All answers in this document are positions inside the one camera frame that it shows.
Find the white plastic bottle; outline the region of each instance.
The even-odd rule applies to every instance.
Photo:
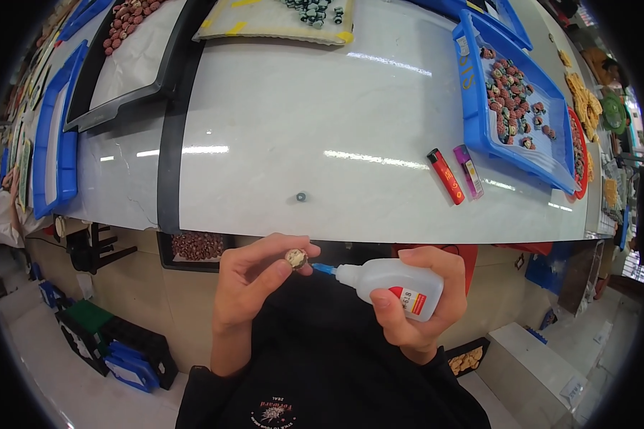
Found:
[[[314,263],[312,267],[336,280],[354,287],[358,297],[372,304],[369,293],[389,289],[403,304],[406,317],[425,322],[434,313],[444,290],[444,279],[428,268],[406,265],[396,258],[369,260],[360,265],[340,265],[338,268]]]

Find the black sweatshirt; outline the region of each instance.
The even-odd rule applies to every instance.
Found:
[[[333,277],[292,275],[253,321],[238,375],[189,374],[177,428],[490,428],[444,348],[416,365]]]

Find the red bowl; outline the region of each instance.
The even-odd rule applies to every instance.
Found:
[[[582,145],[582,158],[584,159],[584,176],[582,176],[582,180],[580,181],[580,186],[582,187],[582,189],[579,191],[575,191],[575,197],[577,197],[578,200],[581,200],[582,197],[584,197],[584,193],[586,192],[586,184],[588,183],[588,179],[589,179],[589,168],[587,167],[589,165],[589,160],[587,159],[587,156],[586,156],[586,142],[584,141],[584,131],[582,131],[582,124],[580,123],[580,119],[577,117],[575,110],[573,110],[570,107],[568,107],[568,113],[570,114],[570,118],[572,118],[572,120],[575,121],[577,130],[580,132],[580,144]]]

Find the chair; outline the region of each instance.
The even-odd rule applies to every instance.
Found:
[[[105,265],[120,260],[126,255],[131,255],[138,250],[136,246],[133,246],[101,256],[103,253],[112,252],[114,250],[112,244],[117,242],[117,237],[109,237],[104,240],[99,238],[101,232],[109,230],[109,226],[100,227],[98,223],[94,222],[91,224],[90,232],[88,229],[83,229],[66,237],[67,253],[69,253],[71,264],[75,270],[95,275]]]

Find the white marble table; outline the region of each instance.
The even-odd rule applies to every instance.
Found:
[[[570,53],[567,38],[535,0],[512,3],[534,44],[530,55],[569,97],[548,33]],[[455,206],[425,157],[439,148],[465,186],[453,156],[463,139],[455,23],[401,0],[357,0],[354,16],[347,47],[277,39],[207,45],[184,129],[175,227],[364,242],[584,238],[587,198],[572,202],[473,152],[485,194]],[[53,70],[101,20],[55,50]],[[165,103],[149,105],[82,133],[79,194],[60,213],[157,227],[164,112]],[[296,202],[298,192],[308,200]]]

